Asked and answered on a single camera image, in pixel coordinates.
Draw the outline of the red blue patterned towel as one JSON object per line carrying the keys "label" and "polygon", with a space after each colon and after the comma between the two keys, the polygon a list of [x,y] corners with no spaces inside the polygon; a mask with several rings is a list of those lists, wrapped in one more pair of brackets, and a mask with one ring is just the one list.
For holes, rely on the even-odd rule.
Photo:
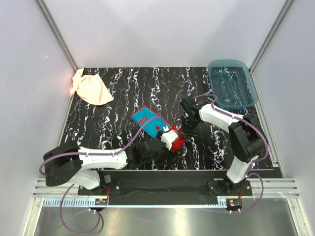
{"label": "red blue patterned towel", "polygon": [[178,140],[176,140],[170,151],[175,152],[180,150],[184,146],[184,139],[182,138],[181,131],[177,129],[173,124],[168,121],[164,121],[158,113],[154,112],[147,106],[142,106],[139,110],[134,112],[131,119],[139,126],[142,127],[147,121],[152,118],[156,118],[150,121],[143,130],[152,138],[158,138],[162,136],[163,133],[169,130],[174,130],[178,133]]}

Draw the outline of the pink towel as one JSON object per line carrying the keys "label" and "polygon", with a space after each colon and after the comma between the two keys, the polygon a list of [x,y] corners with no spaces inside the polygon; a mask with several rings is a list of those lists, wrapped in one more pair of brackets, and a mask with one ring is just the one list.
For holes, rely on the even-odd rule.
{"label": "pink towel", "polygon": [[69,97],[77,93],[82,100],[96,106],[102,106],[114,100],[98,74],[83,75],[83,72],[83,68],[78,69],[72,77]]}

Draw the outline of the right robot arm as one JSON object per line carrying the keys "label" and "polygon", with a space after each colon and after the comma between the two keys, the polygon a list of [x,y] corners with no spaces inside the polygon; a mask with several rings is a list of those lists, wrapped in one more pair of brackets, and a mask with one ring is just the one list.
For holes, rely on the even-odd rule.
{"label": "right robot arm", "polygon": [[213,124],[230,136],[234,158],[223,180],[216,186],[209,186],[216,194],[234,195],[240,191],[255,162],[268,156],[268,142],[258,117],[242,116],[217,107],[214,102],[197,102],[194,97],[181,101],[185,115],[181,117],[181,134],[186,140],[195,136],[195,129],[201,122]]}

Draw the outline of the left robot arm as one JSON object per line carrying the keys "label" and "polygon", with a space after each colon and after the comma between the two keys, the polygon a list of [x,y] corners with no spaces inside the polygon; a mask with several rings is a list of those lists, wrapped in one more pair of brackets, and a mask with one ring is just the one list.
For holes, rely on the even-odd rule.
{"label": "left robot arm", "polygon": [[164,163],[172,157],[167,144],[156,138],[112,150],[90,149],[70,142],[45,153],[39,171],[48,187],[71,183],[100,195],[106,190],[101,168],[135,170],[152,161]]}

